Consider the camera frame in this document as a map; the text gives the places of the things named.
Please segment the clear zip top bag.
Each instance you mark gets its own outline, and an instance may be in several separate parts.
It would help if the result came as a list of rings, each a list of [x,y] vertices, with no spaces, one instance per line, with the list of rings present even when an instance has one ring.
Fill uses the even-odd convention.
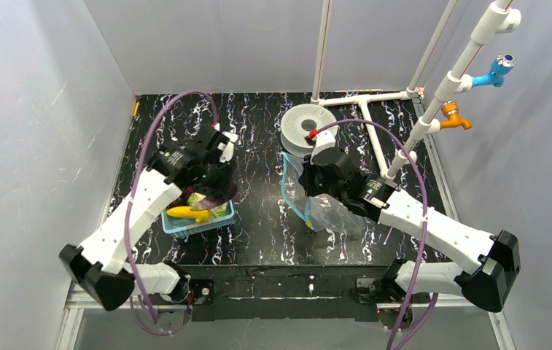
[[[353,215],[347,208],[329,195],[308,197],[299,178],[303,173],[303,159],[281,152],[283,174],[281,194],[285,203],[313,231],[330,230],[336,233],[362,236],[366,222]]]

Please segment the yellow toy banana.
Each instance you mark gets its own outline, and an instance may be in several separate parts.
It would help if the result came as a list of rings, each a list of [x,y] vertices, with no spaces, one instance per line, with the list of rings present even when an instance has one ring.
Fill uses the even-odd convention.
[[[192,219],[195,223],[208,222],[211,219],[211,213],[207,209],[192,210],[191,206],[177,206],[166,210],[169,217],[176,219]]]

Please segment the light blue plastic basket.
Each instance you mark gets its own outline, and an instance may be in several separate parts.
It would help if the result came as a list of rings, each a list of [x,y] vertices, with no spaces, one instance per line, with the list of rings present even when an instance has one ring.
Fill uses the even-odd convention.
[[[188,206],[188,196],[182,197],[174,201],[169,207],[160,213],[162,228],[164,233],[172,236],[175,239],[185,238],[194,234],[203,233],[217,228],[227,227],[235,222],[235,208],[233,201],[228,201],[228,213],[224,217],[210,219],[208,222],[195,223],[192,219],[176,219],[169,217],[166,210],[177,206]]]

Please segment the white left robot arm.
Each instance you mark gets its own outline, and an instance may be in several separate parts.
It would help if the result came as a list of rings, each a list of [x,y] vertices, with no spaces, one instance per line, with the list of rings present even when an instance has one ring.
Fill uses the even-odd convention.
[[[207,128],[183,142],[160,146],[101,226],[80,244],[60,251],[74,282],[107,311],[142,293],[185,302],[189,273],[174,262],[132,266],[132,249],[160,214],[189,191],[205,195],[210,206],[230,200],[238,144],[238,135]]]

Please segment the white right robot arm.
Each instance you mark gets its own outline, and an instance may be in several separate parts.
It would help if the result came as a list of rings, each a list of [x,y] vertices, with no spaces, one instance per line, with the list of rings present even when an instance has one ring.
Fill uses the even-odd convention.
[[[365,174],[337,147],[303,158],[299,183],[308,197],[329,195],[351,213],[407,233],[449,258],[449,262],[395,260],[376,286],[384,298],[401,301],[413,293],[462,296],[489,312],[500,312],[521,270],[518,239],[506,230],[493,235],[424,209],[394,182]]]

